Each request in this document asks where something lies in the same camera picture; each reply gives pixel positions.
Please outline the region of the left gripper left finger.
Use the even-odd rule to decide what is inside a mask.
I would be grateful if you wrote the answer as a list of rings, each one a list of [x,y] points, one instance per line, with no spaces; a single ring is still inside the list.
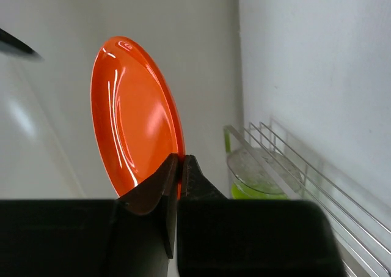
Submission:
[[[117,200],[106,259],[107,276],[167,276],[174,256],[178,155],[170,154]]]

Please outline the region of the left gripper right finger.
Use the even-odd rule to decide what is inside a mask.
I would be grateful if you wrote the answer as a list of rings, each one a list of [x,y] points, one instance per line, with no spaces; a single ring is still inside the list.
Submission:
[[[183,163],[177,208],[180,276],[344,276],[331,225],[303,200],[226,198],[201,172]]]

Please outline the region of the green plate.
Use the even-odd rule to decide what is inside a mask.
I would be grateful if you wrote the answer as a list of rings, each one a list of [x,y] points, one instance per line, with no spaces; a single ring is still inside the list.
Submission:
[[[272,177],[270,158],[262,148],[254,148],[233,126],[224,127],[226,162],[234,199],[288,199]]]

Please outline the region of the orange plate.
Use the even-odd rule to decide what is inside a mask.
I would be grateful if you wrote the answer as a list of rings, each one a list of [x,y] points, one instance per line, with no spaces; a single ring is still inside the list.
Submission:
[[[168,155],[185,157],[175,100],[155,61],[134,40],[115,36],[100,48],[90,104],[99,153],[119,196],[150,177]]]

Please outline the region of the black plate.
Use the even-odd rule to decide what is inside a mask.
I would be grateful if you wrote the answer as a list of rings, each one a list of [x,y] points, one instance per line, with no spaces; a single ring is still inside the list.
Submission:
[[[3,29],[0,29],[0,50],[6,55],[42,60],[38,52]]]

